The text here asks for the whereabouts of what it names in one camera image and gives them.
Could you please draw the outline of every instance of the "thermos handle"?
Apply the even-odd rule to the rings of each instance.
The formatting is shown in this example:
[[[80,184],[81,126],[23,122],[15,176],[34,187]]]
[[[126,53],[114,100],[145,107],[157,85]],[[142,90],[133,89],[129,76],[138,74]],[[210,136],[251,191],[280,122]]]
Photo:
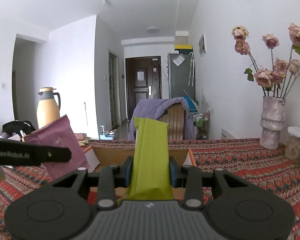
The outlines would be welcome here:
[[[58,92],[56,93],[53,93],[53,95],[57,95],[58,96],[58,106],[59,106],[59,110],[60,110],[60,107],[61,107],[61,98],[60,98],[60,94]]]

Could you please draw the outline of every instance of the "refrigerator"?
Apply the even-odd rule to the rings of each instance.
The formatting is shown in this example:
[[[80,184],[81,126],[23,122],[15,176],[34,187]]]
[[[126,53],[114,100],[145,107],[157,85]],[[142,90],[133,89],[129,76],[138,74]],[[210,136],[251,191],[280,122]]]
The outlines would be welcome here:
[[[183,91],[185,90],[188,96],[195,101],[195,76],[192,86],[192,72],[190,86],[188,86],[191,56],[185,54],[184,56],[186,59],[177,66],[173,60],[178,57],[178,54],[168,54],[169,98],[186,96]]]

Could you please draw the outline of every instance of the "gray ribbed panel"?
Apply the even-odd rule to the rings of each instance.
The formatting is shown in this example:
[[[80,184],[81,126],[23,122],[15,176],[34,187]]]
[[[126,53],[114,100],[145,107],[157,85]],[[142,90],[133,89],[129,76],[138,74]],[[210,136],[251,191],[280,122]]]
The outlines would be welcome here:
[[[73,240],[226,240],[200,212],[177,201],[123,201],[116,210],[99,212]]]

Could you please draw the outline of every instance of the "pink pouch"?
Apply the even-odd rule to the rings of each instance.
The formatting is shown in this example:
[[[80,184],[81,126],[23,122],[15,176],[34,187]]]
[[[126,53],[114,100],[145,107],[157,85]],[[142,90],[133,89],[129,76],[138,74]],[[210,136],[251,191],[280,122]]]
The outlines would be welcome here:
[[[24,141],[37,145],[66,147],[70,149],[72,156],[69,162],[43,163],[52,179],[57,179],[79,167],[89,168],[87,159],[78,144],[66,115],[27,135],[24,137]]]

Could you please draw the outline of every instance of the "yellow-green pouch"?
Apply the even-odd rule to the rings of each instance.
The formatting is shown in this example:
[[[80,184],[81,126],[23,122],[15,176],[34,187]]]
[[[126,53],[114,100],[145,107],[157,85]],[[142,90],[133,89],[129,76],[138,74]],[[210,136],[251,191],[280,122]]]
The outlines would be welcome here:
[[[132,176],[127,197],[133,200],[173,199],[169,174],[168,124],[134,117],[137,129]]]

